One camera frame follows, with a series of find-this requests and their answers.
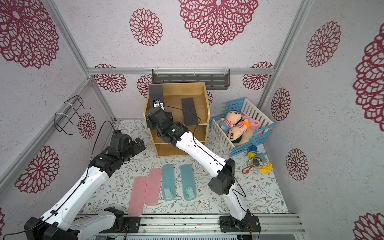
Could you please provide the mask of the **black pencil case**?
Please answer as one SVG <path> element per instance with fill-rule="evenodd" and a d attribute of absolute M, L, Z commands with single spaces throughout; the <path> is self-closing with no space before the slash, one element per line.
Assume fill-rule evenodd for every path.
<path fill-rule="evenodd" d="M 153 99 L 160 98 L 164 103 L 163 86 L 160 84 L 152 84 L 149 86 L 149 102 L 153 105 Z"/>
<path fill-rule="evenodd" d="M 197 126 L 199 118 L 197 116 L 196 107 L 193 98 L 182 99 L 182 110 L 184 122 L 186 126 Z"/>

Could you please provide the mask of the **pink pencil case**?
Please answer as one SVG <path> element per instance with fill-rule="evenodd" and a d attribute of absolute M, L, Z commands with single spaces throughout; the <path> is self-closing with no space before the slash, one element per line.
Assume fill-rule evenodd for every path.
<path fill-rule="evenodd" d="M 143 214 L 147 181 L 148 178 L 145 176 L 136 177 L 134 180 L 128 209 L 128 215 L 131 217 L 139 217 Z"/>
<path fill-rule="evenodd" d="M 161 190 L 162 169 L 153 168 L 149 172 L 144 204 L 146 206 L 156 206 L 159 202 Z"/>

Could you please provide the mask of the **teal pencil case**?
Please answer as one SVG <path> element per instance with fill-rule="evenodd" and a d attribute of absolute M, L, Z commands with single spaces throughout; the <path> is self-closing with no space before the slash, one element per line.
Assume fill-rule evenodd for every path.
<path fill-rule="evenodd" d="M 181 179 L 184 199 L 186 201 L 195 200 L 197 189 L 192 165 L 186 164 L 181 166 Z"/>
<path fill-rule="evenodd" d="M 162 167 L 162 194 L 164 201 L 172 201 L 176 198 L 175 172 L 172 164 Z"/>

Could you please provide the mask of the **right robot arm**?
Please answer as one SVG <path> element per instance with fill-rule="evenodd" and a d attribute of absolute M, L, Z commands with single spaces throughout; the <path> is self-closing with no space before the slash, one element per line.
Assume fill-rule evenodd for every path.
<path fill-rule="evenodd" d="M 221 231 L 260 233 L 259 218 L 243 203 L 241 197 L 246 196 L 245 192 L 237 190 L 235 161 L 231 158 L 226 160 L 209 150 L 184 124 L 174 122 L 171 112 L 154 107 L 147 110 L 145 116 L 147 126 L 155 130 L 160 139 L 193 157 L 211 175 L 210 189 L 224 199 L 230 210 L 229 217 L 220 217 Z"/>

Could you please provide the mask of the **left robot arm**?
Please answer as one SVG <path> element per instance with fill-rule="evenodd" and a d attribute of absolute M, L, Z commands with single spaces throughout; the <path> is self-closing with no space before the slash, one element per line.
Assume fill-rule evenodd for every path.
<path fill-rule="evenodd" d="M 25 223 L 27 239 L 85 240 L 103 231 L 124 230 L 123 211 L 112 207 L 93 217 L 78 220 L 76 216 L 95 190 L 145 149 L 143 140 L 114 131 L 110 145 L 91 160 L 75 185 L 41 217 L 32 217 Z"/>

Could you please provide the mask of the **wooden three-tier shelf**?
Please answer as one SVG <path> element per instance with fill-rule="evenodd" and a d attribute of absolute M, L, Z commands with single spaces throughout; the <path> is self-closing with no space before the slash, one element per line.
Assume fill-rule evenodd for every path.
<path fill-rule="evenodd" d="M 182 110 L 182 99 L 193 98 L 197 116 L 200 118 L 200 123 L 197 126 L 188 126 L 190 132 L 202 144 L 207 144 L 209 131 L 209 120 L 211 116 L 210 104 L 207 95 L 206 85 L 204 83 L 184 83 L 184 84 L 160 84 L 164 91 L 164 108 L 166 112 L 172 112 L 173 121 L 184 124 L 184 115 Z M 152 108 L 153 105 L 149 102 L 149 93 L 146 100 L 145 111 Z"/>

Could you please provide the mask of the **plush doll blue striped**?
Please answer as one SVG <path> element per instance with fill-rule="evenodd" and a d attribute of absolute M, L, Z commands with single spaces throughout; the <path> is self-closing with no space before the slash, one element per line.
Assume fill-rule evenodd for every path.
<path fill-rule="evenodd" d="M 242 120 L 242 115 L 238 111 L 230 111 L 224 118 L 221 118 L 221 122 L 219 124 L 220 128 L 224 132 L 228 132 L 230 128 L 234 127 Z"/>

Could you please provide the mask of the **plush doll orange black hair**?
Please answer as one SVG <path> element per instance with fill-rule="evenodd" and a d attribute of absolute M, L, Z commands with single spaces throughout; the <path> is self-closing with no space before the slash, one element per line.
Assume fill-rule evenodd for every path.
<path fill-rule="evenodd" d="M 230 128 L 230 130 L 228 131 L 228 138 L 229 138 L 229 140 L 233 144 L 239 143 L 241 141 L 242 137 L 243 137 L 243 134 L 245 132 L 247 132 L 248 129 L 250 129 L 249 123 L 247 123 L 245 121 L 239 122 L 237 125 L 235 125 L 234 127 Z"/>

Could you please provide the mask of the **blue white toy crib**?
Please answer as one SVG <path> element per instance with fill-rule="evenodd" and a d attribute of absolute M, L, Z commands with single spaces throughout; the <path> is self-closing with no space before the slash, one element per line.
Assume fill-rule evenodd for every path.
<path fill-rule="evenodd" d="M 247 98 L 227 104 L 224 115 L 211 120 L 210 128 L 233 157 L 251 146 L 265 143 L 276 124 Z"/>

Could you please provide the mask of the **pink plush rabbit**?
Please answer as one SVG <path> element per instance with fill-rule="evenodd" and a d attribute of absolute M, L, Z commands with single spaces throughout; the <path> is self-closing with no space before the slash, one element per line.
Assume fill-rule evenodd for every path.
<path fill-rule="evenodd" d="M 252 119 L 249 115 L 247 115 L 246 113 L 243 113 L 242 114 L 242 117 L 243 117 L 243 121 L 249 123 L 250 125 L 250 129 L 254 132 L 254 131 L 257 131 L 258 129 L 260 129 L 261 127 L 261 122 L 258 121 L 258 120 L 255 120 L 255 119 Z"/>

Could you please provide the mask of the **pile of small toys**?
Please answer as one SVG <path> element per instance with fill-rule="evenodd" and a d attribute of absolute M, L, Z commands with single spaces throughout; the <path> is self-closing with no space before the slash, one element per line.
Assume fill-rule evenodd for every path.
<path fill-rule="evenodd" d="M 273 170 L 273 165 L 267 161 L 263 154 L 258 153 L 256 146 L 251 146 L 248 151 L 247 166 L 242 169 L 243 174 L 249 174 L 252 169 L 258 169 L 261 173 L 268 175 Z"/>

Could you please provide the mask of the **grey metal wall shelf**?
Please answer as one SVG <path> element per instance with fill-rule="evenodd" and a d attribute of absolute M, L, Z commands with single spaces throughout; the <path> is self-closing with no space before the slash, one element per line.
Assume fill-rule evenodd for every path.
<path fill-rule="evenodd" d="M 152 70 L 153 84 L 184 84 L 204 83 L 207 90 L 227 90 L 230 86 L 230 70 L 224 69 L 222 73 L 197 73 L 195 70 L 190 73 L 161 73 L 159 70 Z"/>

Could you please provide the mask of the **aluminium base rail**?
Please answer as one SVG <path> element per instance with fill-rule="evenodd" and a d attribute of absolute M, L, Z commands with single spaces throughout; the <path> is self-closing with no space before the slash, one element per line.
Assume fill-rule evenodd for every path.
<path fill-rule="evenodd" d="M 143 215 L 138 232 L 96 233 L 91 240 L 307 240 L 297 214 L 258 214 L 259 222 L 240 232 L 221 214 Z"/>

